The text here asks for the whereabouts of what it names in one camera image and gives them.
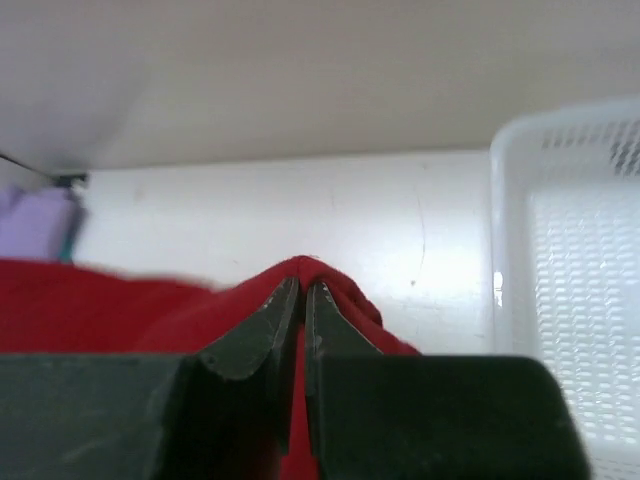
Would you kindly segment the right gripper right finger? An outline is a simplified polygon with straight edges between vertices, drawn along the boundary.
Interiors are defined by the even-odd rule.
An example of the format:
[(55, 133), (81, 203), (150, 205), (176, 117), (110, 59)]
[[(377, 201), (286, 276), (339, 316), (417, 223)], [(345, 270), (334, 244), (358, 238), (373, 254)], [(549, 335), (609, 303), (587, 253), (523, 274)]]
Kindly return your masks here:
[(553, 375), (519, 356), (392, 355), (311, 287), (305, 394), (323, 479), (586, 479)]

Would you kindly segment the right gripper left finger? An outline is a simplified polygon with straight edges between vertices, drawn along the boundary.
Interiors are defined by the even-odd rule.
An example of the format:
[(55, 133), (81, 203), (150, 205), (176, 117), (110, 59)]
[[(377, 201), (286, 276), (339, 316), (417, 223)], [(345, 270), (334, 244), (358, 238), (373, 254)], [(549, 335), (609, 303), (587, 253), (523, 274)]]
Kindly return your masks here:
[(300, 285), (193, 354), (5, 354), (5, 479), (274, 479), (287, 452)]

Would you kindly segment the red item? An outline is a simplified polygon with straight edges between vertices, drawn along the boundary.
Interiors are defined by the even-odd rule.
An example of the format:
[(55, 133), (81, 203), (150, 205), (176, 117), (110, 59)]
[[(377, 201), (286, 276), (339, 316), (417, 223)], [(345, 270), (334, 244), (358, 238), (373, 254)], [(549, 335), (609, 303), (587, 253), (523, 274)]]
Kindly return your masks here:
[(253, 314), (288, 278), (300, 285), (299, 325), (289, 444), (274, 479), (323, 479), (311, 448), (305, 394), (305, 320), (311, 287), (326, 285), (340, 313), (384, 353), (419, 353), (385, 330), (378, 309), (352, 279), (319, 260), (295, 257), (224, 290), (5, 260), (1, 358), (29, 353), (193, 354)]

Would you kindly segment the purple t shirt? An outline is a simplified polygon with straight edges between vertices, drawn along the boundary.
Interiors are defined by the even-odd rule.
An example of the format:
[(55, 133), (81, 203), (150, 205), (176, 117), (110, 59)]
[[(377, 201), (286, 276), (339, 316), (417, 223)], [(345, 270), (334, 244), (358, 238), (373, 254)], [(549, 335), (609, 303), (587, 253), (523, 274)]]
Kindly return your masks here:
[(1, 257), (57, 261), (79, 211), (66, 188), (1, 190)]

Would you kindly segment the teal t shirt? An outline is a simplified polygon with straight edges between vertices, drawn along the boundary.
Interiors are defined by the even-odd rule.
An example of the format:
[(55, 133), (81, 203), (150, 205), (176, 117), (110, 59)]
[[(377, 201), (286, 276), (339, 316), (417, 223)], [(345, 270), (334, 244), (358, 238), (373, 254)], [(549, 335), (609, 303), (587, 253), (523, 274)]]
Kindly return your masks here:
[(76, 207), (75, 213), (71, 218), (71, 223), (65, 237), (65, 241), (62, 245), (58, 261), (62, 264), (72, 264), (73, 254), (76, 241), (81, 233), (84, 225), (84, 221), (87, 216), (87, 209), (83, 204), (79, 203)]

